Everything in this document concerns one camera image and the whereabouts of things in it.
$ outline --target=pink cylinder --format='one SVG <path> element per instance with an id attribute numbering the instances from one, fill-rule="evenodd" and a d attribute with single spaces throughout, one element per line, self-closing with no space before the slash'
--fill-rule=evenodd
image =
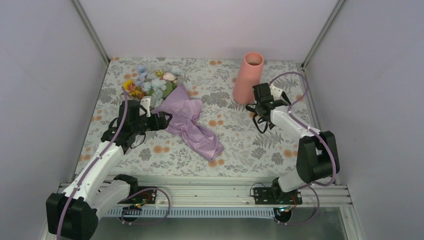
<path id="1" fill-rule="evenodd" d="M 250 104 L 255 101 L 252 87 L 261 81 L 264 57 L 257 52 L 249 52 L 244 56 L 235 80 L 232 96 L 239 104 Z"/>

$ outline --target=white wall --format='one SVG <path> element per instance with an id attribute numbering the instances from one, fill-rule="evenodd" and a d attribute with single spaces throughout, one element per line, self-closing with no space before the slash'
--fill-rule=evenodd
<path id="1" fill-rule="evenodd" d="M 424 1 L 347 1 L 307 67 L 369 240 L 423 239 Z"/>
<path id="2" fill-rule="evenodd" d="M 2 0 L 0 22 L 0 238 L 40 239 L 106 64 L 70 0 Z"/>
<path id="3" fill-rule="evenodd" d="M 337 0 L 80 0 L 109 57 L 303 62 Z"/>

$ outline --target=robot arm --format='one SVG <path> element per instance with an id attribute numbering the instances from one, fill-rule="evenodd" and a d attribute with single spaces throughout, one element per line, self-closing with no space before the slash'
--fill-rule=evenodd
<path id="1" fill-rule="evenodd" d="M 301 124 L 308 126 L 306 129 L 295 121 L 289 115 L 291 102 L 282 89 L 262 83 L 253 86 L 253 92 L 256 105 L 254 108 L 246 106 L 246 109 L 255 113 L 253 122 L 256 126 L 258 123 L 266 122 L 265 130 L 261 131 L 258 127 L 259 132 L 264 133 L 269 123 L 270 129 L 278 126 L 292 139 L 299 139 L 296 170 L 276 178 L 272 183 L 271 189 L 276 202 L 280 203 L 281 199 L 293 194 L 293 191 L 302 186 L 332 175 L 333 167 L 329 153 L 313 133 L 319 134 L 328 145 L 335 161 L 336 173 L 339 172 L 339 157 L 333 133 L 322 132 L 298 118 Z"/>
<path id="2" fill-rule="evenodd" d="M 119 107 L 119 116 L 115 118 L 101 137 L 92 159 L 81 174 L 62 193 L 52 193 L 46 201 L 47 225 L 51 234 L 57 234 L 60 216 L 65 209 L 65 218 L 61 227 L 61 235 L 69 239 L 90 239 L 94 234 L 98 221 L 119 201 L 138 189 L 135 177 L 118 175 L 108 187 L 99 192 L 99 188 L 109 171 L 119 162 L 122 156 L 132 148 L 138 135 L 146 135 L 147 131 L 158 131 L 168 127 L 172 115 L 166 112 L 150 114 L 150 99 L 141 102 L 127 101 L 127 112 L 124 116 L 125 104 Z M 123 121 L 116 139 L 106 152 L 101 152 L 110 144 L 117 127 Z"/>

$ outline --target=purple wrapping paper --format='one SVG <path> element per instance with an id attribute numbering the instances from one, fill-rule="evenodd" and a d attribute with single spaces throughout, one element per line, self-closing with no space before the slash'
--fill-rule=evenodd
<path id="1" fill-rule="evenodd" d="M 224 151 L 224 146 L 215 133 L 197 124 L 202 111 L 200 99 L 190 99 L 183 84 L 178 85 L 163 103 L 151 112 L 160 111 L 172 114 L 172 120 L 166 131 L 180 135 L 184 142 L 209 162 Z"/>

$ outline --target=floral tablecloth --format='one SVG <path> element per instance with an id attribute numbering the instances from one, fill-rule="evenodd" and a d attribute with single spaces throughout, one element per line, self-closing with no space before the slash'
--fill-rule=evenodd
<path id="1" fill-rule="evenodd" d="M 192 151 L 179 136 L 161 130 L 148 132 L 145 142 L 127 152 L 109 174 L 201 177 L 274 177 L 296 167 L 298 139 L 288 137 L 284 129 L 274 127 L 260 134 L 251 112 L 232 98 L 234 82 L 241 60 L 115 57 L 110 62 L 84 147 L 76 168 L 79 174 L 99 146 L 100 137 L 111 120 L 118 116 L 124 97 L 121 86 L 138 77 L 136 68 L 146 65 L 149 75 L 155 70 L 179 67 L 179 78 L 193 99 L 201 99 L 198 123 L 215 132 L 225 147 L 214 162 Z M 297 71 L 290 61 L 265 61 L 261 82 L 269 82 L 280 73 Z M 277 84 L 290 100 L 302 94 L 298 76 L 282 77 Z M 307 107 L 300 101 L 295 113 L 309 122 Z"/>

